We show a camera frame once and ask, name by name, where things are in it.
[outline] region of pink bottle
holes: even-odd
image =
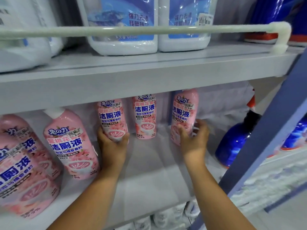
[[[121,99],[97,103],[100,124],[105,135],[117,142],[128,132],[124,107]]]
[[[0,133],[0,206],[32,219],[59,194],[59,187],[15,137]]]
[[[100,171],[97,154],[79,116],[61,107],[44,112],[53,118],[44,137],[69,174],[79,180],[95,176]]]
[[[151,139],[156,136],[156,97],[148,94],[132,98],[135,116],[136,136]]]
[[[15,136],[53,180],[61,174],[61,170],[52,160],[48,149],[21,117],[13,114],[2,116],[0,118],[0,132]]]
[[[191,135],[196,119],[199,97],[196,89],[185,89],[174,97],[171,139],[180,145],[177,125],[182,125]]]

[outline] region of floor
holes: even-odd
[[[248,217],[257,230],[307,229],[307,191],[290,199],[269,213],[257,212]]]

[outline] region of white bottle cap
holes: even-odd
[[[63,108],[63,107],[57,107],[57,108],[51,108],[51,109],[43,110],[43,112],[45,112],[45,114],[47,114],[48,116],[50,116],[53,119],[60,117],[61,114],[64,113],[64,111],[65,111],[65,108]]]

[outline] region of bottle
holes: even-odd
[[[22,143],[0,133],[0,206],[23,218],[44,211],[59,194],[59,187],[44,173]]]
[[[153,216],[153,221],[158,228],[165,228],[169,223],[170,215],[172,214],[173,209],[167,209],[165,211],[157,212]]]
[[[280,149],[283,151],[291,151],[303,147],[307,137],[306,131],[307,114],[297,123],[295,129],[291,132]]]
[[[42,27],[58,27],[62,26],[59,18],[59,12],[53,3],[54,0],[32,0],[36,15],[40,20]],[[49,37],[52,56],[58,55],[64,47],[66,38]]]
[[[198,108],[198,92],[196,89],[185,89],[175,94],[172,111],[171,139],[180,145],[180,134],[177,125],[182,125],[188,134],[192,134]]]
[[[223,166],[229,168],[233,163],[260,118],[261,115],[250,110],[243,123],[238,123],[227,131],[215,152]]]
[[[186,204],[187,203],[182,203],[180,205],[173,207],[175,221],[179,221],[181,219],[183,211],[185,210]]]
[[[185,208],[185,215],[187,217],[194,219],[199,215],[200,212],[201,211],[198,207],[198,203],[196,199],[188,202],[188,205]]]
[[[292,23],[304,0],[257,0],[251,24]],[[274,44],[277,33],[253,32],[245,34],[246,42]]]
[[[99,162],[79,116],[62,107],[44,112],[53,119],[44,137],[69,174],[78,180],[94,177],[100,171]]]
[[[132,98],[135,114],[136,136],[139,139],[151,139],[156,136],[156,97],[151,94]]]
[[[293,31],[289,40],[291,46],[307,46],[307,1],[293,20]]]
[[[77,0],[84,26],[145,27],[158,25],[158,0]],[[88,37],[101,55],[156,53],[157,35]]]
[[[0,0],[1,28],[41,27],[31,0]],[[51,58],[47,38],[24,38],[0,42],[0,72],[29,69],[46,64]]]
[[[100,124],[105,135],[115,141],[121,141],[128,133],[124,107],[121,99],[106,100],[97,103]]]
[[[48,149],[24,119],[13,114],[0,116],[0,132],[14,136],[22,143],[25,150],[33,156],[52,180],[61,174],[60,168],[53,161]]]
[[[119,228],[115,228],[115,230],[135,230],[134,223],[125,224],[124,226],[121,226]]]
[[[134,221],[134,226],[136,230],[150,230],[151,229],[150,216]]]
[[[213,24],[217,0],[159,0],[159,26],[206,26]],[[200,50],[211,34],[161,34],[163,52]]]

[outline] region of white guard rail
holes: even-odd
[[[81,37],[111,35],[163,35],[192,33],[239,33],[267,32],[278,33],[278,39],[271,53],[283,54],[288,48],[291,25],[287,22],[273,22],[259,25],[213,25],[201,27],[42,27],[33,29],[0,28],[0,40],[14,40],[29,37]]]

